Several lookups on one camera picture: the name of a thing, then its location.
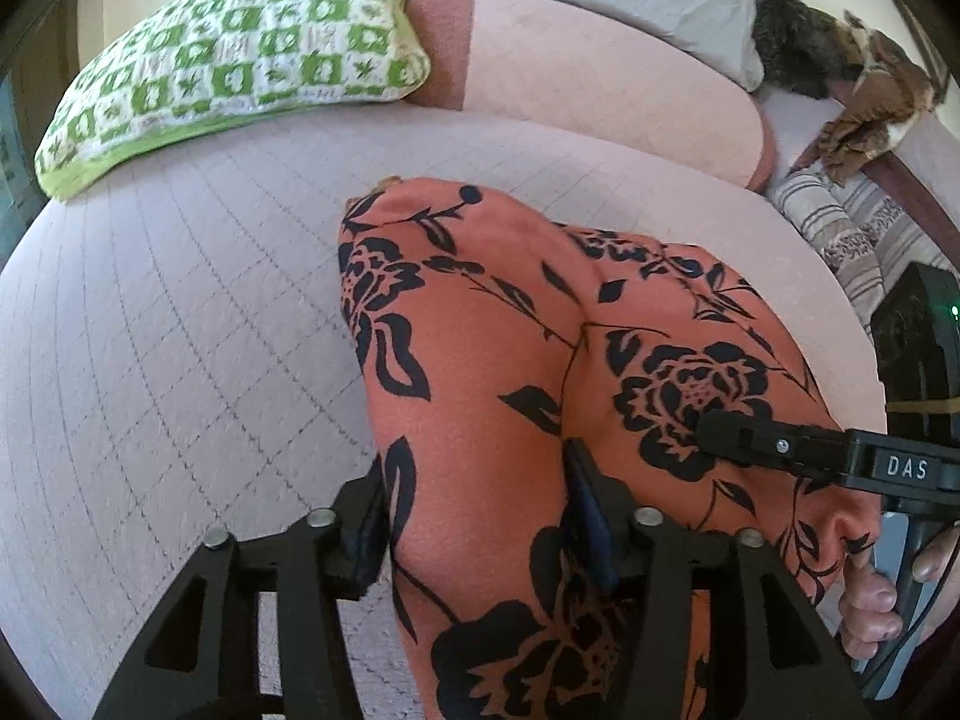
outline floral pillow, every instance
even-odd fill
[[[402,0],[176,0],[77,76],[37,177],[67,200],[136,154],[281,111],[399,100],[429,71]]]

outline silver bolt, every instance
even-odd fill
[[[634,512],[634,519],[637,525],[646,525],[648,528],[656,528],[664,523],[664,513],[652,506],[644,506]]]
[[[763,533],[760,533],[760,531],[757,531],[754,528],[744,528],[742,531],[737,533],[736,540],[745,547],[750,547],[751,549],[758,549],[764,544]]]
[[[208,549],[220,549],[227,543],[230,533],[223,525],[214,525],[203,537],[203,546]]]
[[[337,521],[337,512],[333,509],[313,509],[306,515],[306,523],[311,528],[329,528]]]

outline orange floral fabric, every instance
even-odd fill
[[[762,531],[814,603],[874,540],[872,496],[696,447],[711,409],[835,427],[786,329],[699,247],[419,178],[349,204],[339,257],[427,718],[575,720],[603,701],[624,615],[563,543],[569,437],[639,505]],[[709,669],[709,609],[694,608],[688,718]]]

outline black cable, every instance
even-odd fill
[[[937,599],[940,597],[941,591],[947,584],[947,580],[953,571],[953,565],[957,561],[957,557],[960,557],[960,533],[958,534],[957,543],[953,546],[953,551],[950,553],[950,559],[947,561],[947,568],[944,570],[943,576],[937,581],[936,589],[933,590],[933,595],[930,596],[930,602],[923,608],[923,611],[920,613],[920,616],[917,618],[916,622],[910,626],[909,630],[905,635],[901,637],[901,640],[896,644],[889,653],[887,653],[886,658],[882,659],[879,664],[870,669],[869,672],[864,672],[863,680],[861,680],[861,690],[866,689],[870,686],[870,682],[889,664],[898,654],[904,649],[911,638],[914,637],[915,633],[920,630],[920,626],[923,626],[923,623],[926,621],[926,615],[930,614],[930,610],[933,608],[933,605],[937,603]]]

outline yellow strap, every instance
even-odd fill
[[[960,413],[960,397],[947,400],[899,400],[887,404],[887,413]]]

